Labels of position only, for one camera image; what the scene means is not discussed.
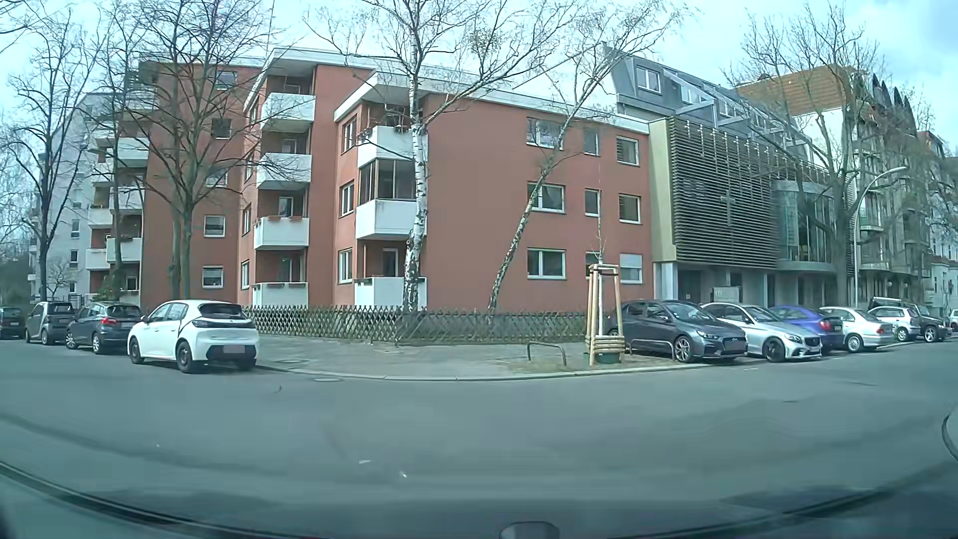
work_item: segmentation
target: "car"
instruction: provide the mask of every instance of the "car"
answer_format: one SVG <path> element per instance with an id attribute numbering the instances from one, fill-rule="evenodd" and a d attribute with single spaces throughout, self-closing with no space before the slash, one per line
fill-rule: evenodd
<path id="1" fill-rule="evenodd" d="M 822 340 L 822 355 L 828 355 L 845 346 L 845 330 L 838 316 L 799 305 L 776 305 L 768 310 L 790 324 L 802 326 L 818 334 Z"/>
<path id="2" fill-rule="evenodd" d="M 876 295 L 868 303 L 869 311 L 876 307 L 905 307 L 918 313 L 920 335 L 925 342 L 934 342 L 936 340 L 945 340 L 950 332 L 945 321 L 937 316 L 933 316 L 924 305 L 919 306 L 910 301 L 904 301 L 896 297 L 883 297 Z"/>
<path id="3" fill-rule="evenodd" d="M 616 320 L 614 312 L 606 318 L 609 335 L 619 333 Z M 680 363 L 745 355 L 744 331 L 688 301 L 628 301 L 622 305 L 622 326 L 630 349 L 671 353 Z"/>
<path id="4" fill-rule="evenodd" d="M 94 354 L 126 348 L 129 330 L 140 321 L 140 307 L 119 301 L 95 301 L 84 306 L 70 322 L 63 338 L 71 350 L 88 345 Z"/>
<path id="5" fill-rule="evenodd" d="M 133 363 L 146 359 L 175 361 L 193 374 L 209 363 L 234 363 L 240 370 L 256 366 L 260 334 L 236 303 L 177 299 L 143 316 L 129 330 L 126 351 Z"/>
<path id="6" fill-rule="evenodd" d="M 771 363 L 822 357 L 817 333 L 789 324 L 760 305 L 712 302 L 702 306 L 710 315 L 742 328 L 748 339 L 748 354 Z"/>
<path id="7" fill-rule="evenodd" d="M 895 340 L 906 342 L 922 334 L 922 320 L 918 311 L 908 307 L 876 307 L 869 309 L 874 317 L 895 327 Z"/>
<path id="8" fill-rule="evenodd" d="M 66 328 L 73 321 L 73 303 L 67 301 L 41 301 L 34 305 L 27 316 L 27 342 L 51 345 L 66 337 Z"/>
<path id="9" fill-rule="evenodd" d="M 26 322 L 23 309 L 8 306 L 0 307 L 0 339 L 6 339 L 7 337 L 23 339 Z"/>
<path id="10" fill-rule="evenodd" d="M 849 353 L 872 351 L 895 341 L 895 326 L 868 311 L 852 307 L 822 307 L 820 311 L 841 317 L 845 332 L 845 349 Z"/>

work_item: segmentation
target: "street lamp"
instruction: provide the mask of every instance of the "street lamp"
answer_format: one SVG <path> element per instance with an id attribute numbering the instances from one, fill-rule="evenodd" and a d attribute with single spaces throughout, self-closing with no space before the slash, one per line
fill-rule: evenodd
<path id="1" fill-rule="evenodd" d="M 852 211 L 854 212 L 852 215 L 853 215 L 853 219 L 855 220 L 855 235 L 853 236 L 853 241 L 855 242 L 854 243 L 855 253 L 854 253 L 854 256 L 852 257 L 852 260 L 855 262 L 855 270 L 853 271 L 853 276 L 852 276 L 852 279 L 853 279 L 852 293 L 855 295 L 855 305 L 853 305 L 853 307 L 858 307 L 858 268 L 861 266 L 861 261 L 859 260 L 861 255 L 861 249 L 858 245 L 858 208 L 860 208 L 861 203 L 865 201 L 864 194 L 868 193 L 868 190 L 871 189 L 872 186 L 875 185 L 877 181 L 879 181 L 883 177 L 888 176 L 890 174 L 899 173 L 901 171 L 906 171 L 906 170 L 908 170 L 908 167 L 895 167 L 894 169 L 888 169 L 887 171 L 879 174 L 878 176 L 873 177 L 872 180 L 868 182 L 868 185 L 865 186 L 865 189 L 862 190 L 862 195 L 861 197 L 858 198 L 858 201 L 855 202 L 855 206 L 852 207 Z"/>

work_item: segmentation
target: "cross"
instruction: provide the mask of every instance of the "cross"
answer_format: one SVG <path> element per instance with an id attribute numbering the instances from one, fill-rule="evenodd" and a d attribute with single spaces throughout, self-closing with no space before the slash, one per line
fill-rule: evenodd
<path id="1" fill-rule="evenodd" d="M 726 210 L 725 210 L 725 211 L 727 212 L 727 214 L 726 214 L 726 220 L 727 220 L 727 222 L 728 222 L 728 225 L 731 226 L 731 225 L 732 225 L 732 204 L 735 204 L 735 203 L 737 203 L 738 201 L 735 200 L 734 198 L 732 198 L 732 190 L 731 190 L 731 189 L 726 189 L 726 190 L 725 190 L 725 194 L 722 195 L 721 197 L 718 197 L 718 199 L 721 200 L 721 201 L 723 201 L 723 202 L 725 202 L 725 206 L 726 206 Z"/>

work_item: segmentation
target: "white hatchback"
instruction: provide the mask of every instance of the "white hatchback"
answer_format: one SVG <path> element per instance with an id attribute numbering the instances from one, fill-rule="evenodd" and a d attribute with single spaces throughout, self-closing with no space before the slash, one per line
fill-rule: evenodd
<path id="1" fill-rule="evenodd" d="M 188 374 L 213 362 L 256 366 L 260 333 L 236 303 L 209 299 L 168 301 L 129 330 L 126 350 L 136 364 L 145 359 L 176 361 Z"/>

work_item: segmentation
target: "silver car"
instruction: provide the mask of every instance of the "silver car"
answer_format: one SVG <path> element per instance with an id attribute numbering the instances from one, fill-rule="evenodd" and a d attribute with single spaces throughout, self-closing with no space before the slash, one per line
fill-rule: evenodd
<path id="1" fill-rule="evenodd" d="M 702 309 L 741 327 L 748 339 L 749 355 L 761 356 L 773 363 L 822 355 L 818 334 L 781 320 L 765 307 L 716 302 L 706 303 Z"/>
<path id="2" fill-rule="evenodd" d="M 918 312 L 908 307 L 876 307 L 869 311 L 882 322 L 895 326 L 895 339 L 899 342 L 914 340 L 922 334 L 922 320 Z"/>
<path id="3" fill-rule="evenodd" d="M 868 311 L 851 307 L 822 307 L 829 315 L 841 316 L 845 332 L 845 349 L 851 353 L 874 350 L 895 341 L 895 326 Z"/>

